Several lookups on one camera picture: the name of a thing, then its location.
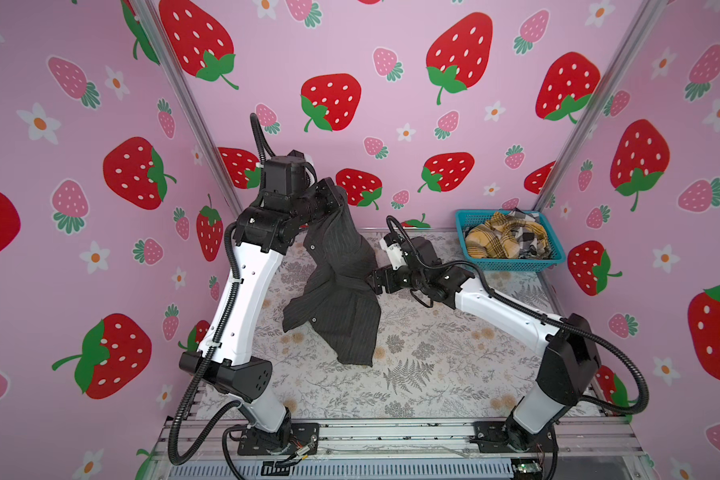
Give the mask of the dark grey pinstripe shirt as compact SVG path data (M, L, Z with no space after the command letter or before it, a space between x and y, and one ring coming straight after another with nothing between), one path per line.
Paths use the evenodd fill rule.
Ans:
M309 324L345 365L371 366L381 307L366 282L376 252L357 230L346 191L327 178L317 184L329 205L307 224L303 245L315 263L303 294L283 309L285 332Z

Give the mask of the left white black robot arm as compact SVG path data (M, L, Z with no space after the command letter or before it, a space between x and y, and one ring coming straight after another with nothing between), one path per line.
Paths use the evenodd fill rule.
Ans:
M210 329L179 361L182 371L231 396L252 426L268 434L283 430L288 412L269 387L271 363L253 355L256 324L295 237L336 204L332 183L318 180L303 153L265 161L257 197L223 235L230 272Z

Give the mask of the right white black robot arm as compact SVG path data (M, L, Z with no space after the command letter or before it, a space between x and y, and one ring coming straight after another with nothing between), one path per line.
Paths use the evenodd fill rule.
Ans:
M380 241L390 264L367 277L377 294L420 292L427 308L442 303L487 321L541 358L535 383L507 417L501 441L525 451L584 394L600 368L596 343L581 334L587 321L547 314L490 288L482 271L466 261L442 263L430 241L388 234Z

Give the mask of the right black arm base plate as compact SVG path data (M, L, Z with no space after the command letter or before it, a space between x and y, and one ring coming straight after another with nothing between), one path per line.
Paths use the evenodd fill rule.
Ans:
M555 453L559 449L548 429L529 433L514 420L509 423L477 421L473 424L473 435L469 442L477 445L481 453Z

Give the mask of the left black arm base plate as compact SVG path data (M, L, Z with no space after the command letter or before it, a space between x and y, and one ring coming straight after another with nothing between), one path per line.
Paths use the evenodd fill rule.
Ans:
M320 424L308 422L286 423L275 433L247 428L237 447L239 456L312 455L317 452Z

